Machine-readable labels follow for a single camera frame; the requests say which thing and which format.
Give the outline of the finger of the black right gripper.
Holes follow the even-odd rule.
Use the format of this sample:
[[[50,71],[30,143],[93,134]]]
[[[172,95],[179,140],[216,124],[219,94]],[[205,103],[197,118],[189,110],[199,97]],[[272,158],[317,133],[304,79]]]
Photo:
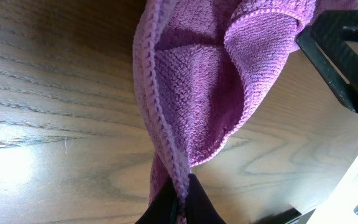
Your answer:
[[[296,42],[338,102],[358,114],[358,10],[324,11]]]

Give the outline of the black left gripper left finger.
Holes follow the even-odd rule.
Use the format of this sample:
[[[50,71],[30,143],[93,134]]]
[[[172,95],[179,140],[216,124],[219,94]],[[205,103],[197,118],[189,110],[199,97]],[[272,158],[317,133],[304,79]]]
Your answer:
[[[171,178],[168,178],[145,213],[135,224],[176,224],[178,197]]]

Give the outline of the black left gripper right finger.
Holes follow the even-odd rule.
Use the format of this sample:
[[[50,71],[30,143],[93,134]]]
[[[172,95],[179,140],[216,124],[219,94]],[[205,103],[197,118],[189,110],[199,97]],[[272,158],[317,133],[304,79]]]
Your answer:
[[[213,207],[201,183],[189,174],[189,191],[186,197],[187,224],[226,224]]]

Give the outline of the purple microfiber cloth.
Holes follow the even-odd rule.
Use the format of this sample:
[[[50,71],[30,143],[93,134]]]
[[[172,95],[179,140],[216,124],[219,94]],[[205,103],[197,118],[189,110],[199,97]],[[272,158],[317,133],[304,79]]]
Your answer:
[[[168,178],[186,223],[188,175],[254,114],[327,10],[358,1],[149,0],[133,41],[135,95],[155,146],[149,205]]]

